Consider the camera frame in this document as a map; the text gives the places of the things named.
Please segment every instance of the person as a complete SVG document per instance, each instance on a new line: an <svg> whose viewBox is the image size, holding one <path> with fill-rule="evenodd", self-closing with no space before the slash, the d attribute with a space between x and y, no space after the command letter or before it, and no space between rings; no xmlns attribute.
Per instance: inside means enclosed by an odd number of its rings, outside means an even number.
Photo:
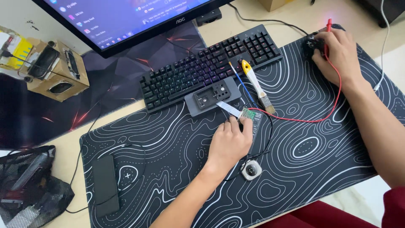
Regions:
<svg viewBox="0 0 405 228"><path fill-rule="evenodd" d="M341 91L350 104L361 137L374 168L391 187L384 194L385 213L382 228L405 227L405 127L375 94L371 84L360 71L356 43L350 33L338 29L320 32L329 47L329 60L341 75ZM339 78L319 50L312 57L327 80L339 86ZM205 201L222 182L229 170L244 157L252 144L252 121L241 118L243 132L231 116L219 125L209 148L208 159L200 173L167 206L150 226L190 227ZM376 226L328 204L316 201L281 217L262 228L269 227L365 227Z"/></svg>

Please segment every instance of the red clothing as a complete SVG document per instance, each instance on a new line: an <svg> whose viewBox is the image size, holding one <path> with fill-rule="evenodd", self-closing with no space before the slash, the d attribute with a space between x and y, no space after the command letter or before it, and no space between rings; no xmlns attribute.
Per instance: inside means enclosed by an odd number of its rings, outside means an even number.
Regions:
<svg viewBox="0 0 405 228"><path fill-rule="evenodd" d="M385 212L382 228L405 228L405 187L384 194ZM377 228L347 212L316 201L289 214L271 220L259 228Z"/></svg>

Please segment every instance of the aoc logo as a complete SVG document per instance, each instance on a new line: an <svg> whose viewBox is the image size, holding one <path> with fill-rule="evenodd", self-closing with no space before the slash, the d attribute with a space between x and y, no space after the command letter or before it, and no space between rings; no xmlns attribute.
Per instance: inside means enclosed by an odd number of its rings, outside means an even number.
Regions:
<svg viewBox="0 0 405 228"><path fill-rule="evenodd" d="M185 20L185 18L180 18L180 19L178 19L178 20L176 21L176 24L181 23L181 22L183 22L184 20Z"/></svg>

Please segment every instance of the mesh bag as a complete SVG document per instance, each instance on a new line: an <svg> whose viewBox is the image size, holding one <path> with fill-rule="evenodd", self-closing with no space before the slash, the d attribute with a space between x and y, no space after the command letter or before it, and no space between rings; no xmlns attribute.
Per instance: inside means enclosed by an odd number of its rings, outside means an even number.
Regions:
<svg viewBox="0 0 405 228"><path fill-rule="evenodd" d="M70 204L70 185L51 176L54 158L55 146L0 158L0 216L7 228L41 227Z"/></svg>

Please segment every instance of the white cable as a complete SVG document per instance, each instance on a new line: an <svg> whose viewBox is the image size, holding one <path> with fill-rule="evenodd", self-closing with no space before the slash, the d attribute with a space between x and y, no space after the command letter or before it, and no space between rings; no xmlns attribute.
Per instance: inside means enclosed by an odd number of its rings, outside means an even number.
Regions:
<svg viewBox="0 0 405 228"><path fill-rule="evenodd" d="M388 23L388 20L385 17L383 5L384 5L384 0L381 0L381 15L384 18L385 23L387 24L388 30L387 30L387 35L385 36L384 44L382 45L382 51L381 51L381 79L377 83L377 85L374 87L374 91L377 91L379 89L381 82L384 79L384 64L383 64L384 48L385 48L385 42L387 41L388 35L390 34L390 24Z"/></svg>

